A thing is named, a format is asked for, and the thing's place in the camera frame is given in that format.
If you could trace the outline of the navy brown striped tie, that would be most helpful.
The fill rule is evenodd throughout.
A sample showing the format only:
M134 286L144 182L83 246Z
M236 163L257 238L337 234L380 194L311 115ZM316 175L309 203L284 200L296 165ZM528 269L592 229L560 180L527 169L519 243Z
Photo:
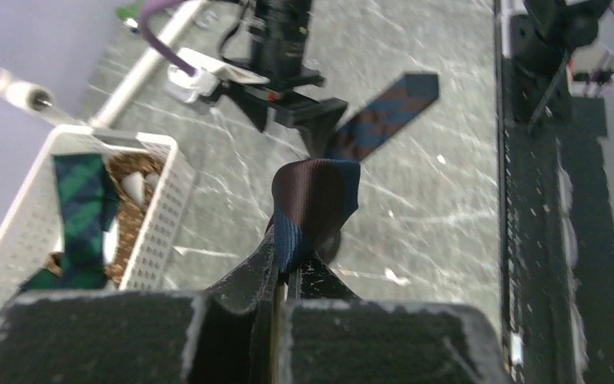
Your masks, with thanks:
M361 162L440 96L436 73L406 72L329 134L325 154L282 166L272 181L275 257L290 274L358 208Z

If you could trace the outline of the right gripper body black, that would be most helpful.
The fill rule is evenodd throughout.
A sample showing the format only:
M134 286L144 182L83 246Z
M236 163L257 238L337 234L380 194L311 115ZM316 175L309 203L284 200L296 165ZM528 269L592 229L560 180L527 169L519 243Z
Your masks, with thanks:
M225 63L265 77L269 89L280 95L300 86L323 86L325 78L303 65L311 0L236 1L236 22L217 45L217 55ZM246 22L251 36L249 57L225 56L225 48Z

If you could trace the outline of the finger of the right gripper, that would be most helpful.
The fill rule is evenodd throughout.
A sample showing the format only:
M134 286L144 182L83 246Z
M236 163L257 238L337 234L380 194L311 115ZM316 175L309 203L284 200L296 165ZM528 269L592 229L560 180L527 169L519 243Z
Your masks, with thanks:
M267 94L260 86L231 84L229 87L229 99L261 133L265 131L268 120Z
M311 158L323 158L335 128L349 104L339 98L287 97L273 104L274 121L297 129Z

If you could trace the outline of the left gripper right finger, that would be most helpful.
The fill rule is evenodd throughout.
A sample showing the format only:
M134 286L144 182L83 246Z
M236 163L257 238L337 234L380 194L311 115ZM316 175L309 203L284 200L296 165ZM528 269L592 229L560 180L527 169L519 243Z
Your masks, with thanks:
M278 315L280 383L508 383L494 329L476 308L368 301L319 258L288 277Z

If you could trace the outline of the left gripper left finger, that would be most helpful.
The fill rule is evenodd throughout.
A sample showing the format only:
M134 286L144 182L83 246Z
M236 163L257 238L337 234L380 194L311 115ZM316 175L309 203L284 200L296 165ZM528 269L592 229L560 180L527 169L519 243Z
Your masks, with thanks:
M269 383L274 241L203 291L46 290L0 313L0 383Z

